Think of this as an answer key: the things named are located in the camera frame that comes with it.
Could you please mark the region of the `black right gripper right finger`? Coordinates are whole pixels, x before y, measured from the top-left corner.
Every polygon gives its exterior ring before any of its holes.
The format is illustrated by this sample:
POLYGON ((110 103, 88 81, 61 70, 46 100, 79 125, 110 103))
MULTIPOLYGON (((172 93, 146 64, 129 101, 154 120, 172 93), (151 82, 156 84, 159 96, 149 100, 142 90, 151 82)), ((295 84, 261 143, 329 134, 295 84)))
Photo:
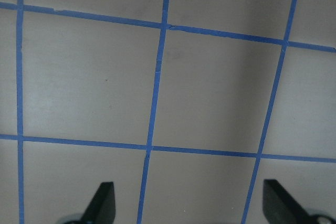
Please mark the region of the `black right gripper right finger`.
POLYGON ((263 214, 268 223, 311 223, 309 214, 275 179, 263 182, 263 214))

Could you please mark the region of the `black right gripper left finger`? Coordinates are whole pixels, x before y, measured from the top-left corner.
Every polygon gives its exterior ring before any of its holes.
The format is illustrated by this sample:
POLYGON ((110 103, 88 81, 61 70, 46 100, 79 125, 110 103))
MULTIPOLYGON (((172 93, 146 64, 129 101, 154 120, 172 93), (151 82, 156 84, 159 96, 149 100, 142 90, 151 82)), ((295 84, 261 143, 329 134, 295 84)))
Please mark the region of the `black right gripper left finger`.
POLYGON ((114 183, 101 183, 80 218, 80 223, 113 224, 116 216, 115 203, 114 183))

